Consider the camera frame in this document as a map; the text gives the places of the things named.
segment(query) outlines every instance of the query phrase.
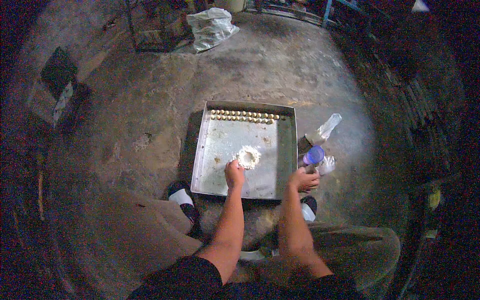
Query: flour well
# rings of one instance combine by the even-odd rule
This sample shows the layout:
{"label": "flour well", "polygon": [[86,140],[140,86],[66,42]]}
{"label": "flour well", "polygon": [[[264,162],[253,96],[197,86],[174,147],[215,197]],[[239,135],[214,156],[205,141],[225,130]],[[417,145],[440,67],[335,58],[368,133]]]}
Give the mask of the flour well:
{"label": "flour well", "polygon": [[252,146],[243,146],[233,159],[238,159],[239,165],[246,170],[253,170],[260,161],[260,152]]}

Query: black object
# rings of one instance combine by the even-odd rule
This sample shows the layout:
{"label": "black object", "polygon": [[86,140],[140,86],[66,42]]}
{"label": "black object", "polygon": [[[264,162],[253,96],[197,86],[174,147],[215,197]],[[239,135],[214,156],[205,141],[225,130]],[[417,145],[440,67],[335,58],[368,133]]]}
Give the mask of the black object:
{"label": "black object", "polygon": [[78,68],[72,62],[70,55],[62,48],[57,47],[47,60],[40,75],[52,96],[58,100],[68,82],[72,83],[75,90],[77,73]]}

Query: person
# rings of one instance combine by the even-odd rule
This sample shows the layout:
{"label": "person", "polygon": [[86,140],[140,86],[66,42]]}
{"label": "person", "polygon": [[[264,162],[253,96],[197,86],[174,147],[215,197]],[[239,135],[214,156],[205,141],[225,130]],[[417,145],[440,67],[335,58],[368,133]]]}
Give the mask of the person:
{"label": "person", "polygon": [[[305,168],[291,174],[285,187],[278,224],[279,257],[276,258],[281,264],[269,264],[273,268],[271,271],[267,266],[261,268],[270,275],[281,274],[284,280],[287,279],[287,285],[282,285],[278,279],[229,283],[240,257],[244,229],[240,196],[245,177],[237,160],[226,165],[225,178],[227,199],[212,241],[193,255],[181,257],[170,267],[151,274],[128,299],[364,299],[357,291],[358,280],[342,272],[336,274],[326,263],[329,258],[324,259],[315,249],[314,244],[318,241],[314,240],[304,216],[309,215],[305,212],[305,205],[315,213],[316,203],[311,196],[300,199],[300,192],[315,189],[319,174],[307,174]],[[177,202],[194,224],[198,213],[186,188],[181,183],[172,184],[168,191],[169,200]],[[398,259],[397,253],[393,256],[396,258],[388,259],[388,271]],[[355,268],[345,268],[355,272]]]}

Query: concrete floor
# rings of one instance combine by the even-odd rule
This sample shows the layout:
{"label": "concrete floor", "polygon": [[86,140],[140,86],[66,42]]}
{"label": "concrete floor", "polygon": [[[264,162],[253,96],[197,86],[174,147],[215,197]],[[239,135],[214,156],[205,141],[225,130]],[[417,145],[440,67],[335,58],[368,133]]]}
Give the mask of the concrete floor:
{"label": "concrete floor", "polygon": [[[145,235],[155,232],[145,226],[155,228],[155,218],[137,226],[127,216],[137,204],[154,214],[171,181],[190,180],[198,112],[210,99],[293,106],[299,138],[340,113],[342,122],[323,145],[337,165],[313,194],[317,219],[401,233],[408,163],[395,115],[401,110],[390,101],[385,75],[354,47],[349,59],[363,60],[363,69],[350,69],[336,46],[342,37],[317,26],[248,13],[234,21],[240,31],[201,54],[191,46],[156,55],[135,53],[128,41],[117,46],[84,81],[93,90],[88,121],[72,138],[53,142],[50,185],[58,194],[51,208],[60,247],[104,297],[122,298],[145,272],[171,263],[148,253],[169,247],[148,244]],[[146,132],[152,142],[136,152],[132,143]],[[125,192],[135,200],[119,196]],[[195,201],[208,234],[221,204]],[[105,220],[105,209],[116,217]],[[278,209],[257,202],[245,209],[248,249],[272,229]]]}

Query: clear plastic bag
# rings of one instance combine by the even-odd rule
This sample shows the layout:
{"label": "clear plastic bag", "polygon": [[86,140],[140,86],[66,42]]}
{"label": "clear plastic bag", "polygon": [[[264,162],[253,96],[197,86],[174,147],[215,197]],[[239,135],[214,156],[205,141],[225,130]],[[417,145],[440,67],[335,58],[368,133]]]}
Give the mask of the clear plastic bag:
{"label": "clear plastic bag", "polygon": [[324,159],[316,167],[318,174],[325,175],[335,170],[335,159],[333,156],[325,156]]}
{"label": "clear plastic bag", "polygon": [[239,28],[231,23],[232,15],[217,7],[189,14],[187,22],[192,27],[195,36],[193,47],[197,52],[213,48],[239,31]]}
{"label": "clear plastic bag", "polygon": [[328,139],[333,128],[335,128],[335,126],[338,125],[341,120],[342,116],[340,116],[340,114],[333,114],[328,121],[325,122],[325,124],[320,126],[319,129],[314,132],[306,133],[305,137],[310,144],[321,145]]}

